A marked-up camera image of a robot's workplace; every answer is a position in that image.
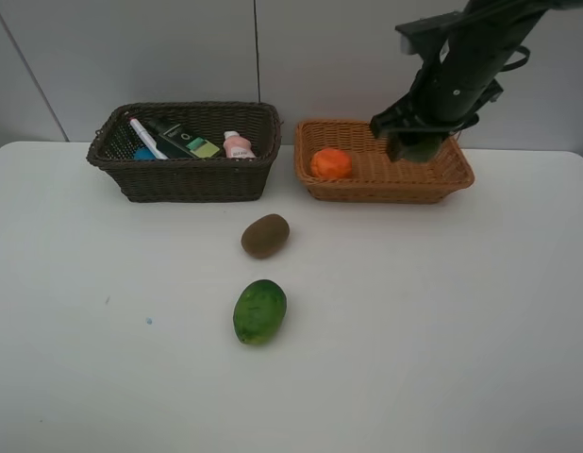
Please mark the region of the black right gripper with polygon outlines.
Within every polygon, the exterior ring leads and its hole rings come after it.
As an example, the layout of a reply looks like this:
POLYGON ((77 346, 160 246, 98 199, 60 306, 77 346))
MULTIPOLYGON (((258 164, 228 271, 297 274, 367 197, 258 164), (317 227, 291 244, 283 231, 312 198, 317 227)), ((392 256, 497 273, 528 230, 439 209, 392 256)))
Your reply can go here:
POLYGON ((451 134, 478 122, 479 92, 410 92, 376 114, 369 124, 376 138, 387 138, 392 162, 405 157, 405 134, 451 134))

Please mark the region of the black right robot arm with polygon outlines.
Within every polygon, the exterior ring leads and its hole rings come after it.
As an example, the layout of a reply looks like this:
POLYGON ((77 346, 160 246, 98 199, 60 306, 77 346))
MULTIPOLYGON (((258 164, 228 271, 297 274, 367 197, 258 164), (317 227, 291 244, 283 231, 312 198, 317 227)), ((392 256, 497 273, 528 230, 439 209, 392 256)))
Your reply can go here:
POLYGON ((427 162, 503 92, 496 76, 524 66, 523 41, 549 9, 544 1, 471 1, 450 12, 398 25, 402 48, 422 66, 409 91, 375 115, 373 136, 391 161, 427 162))

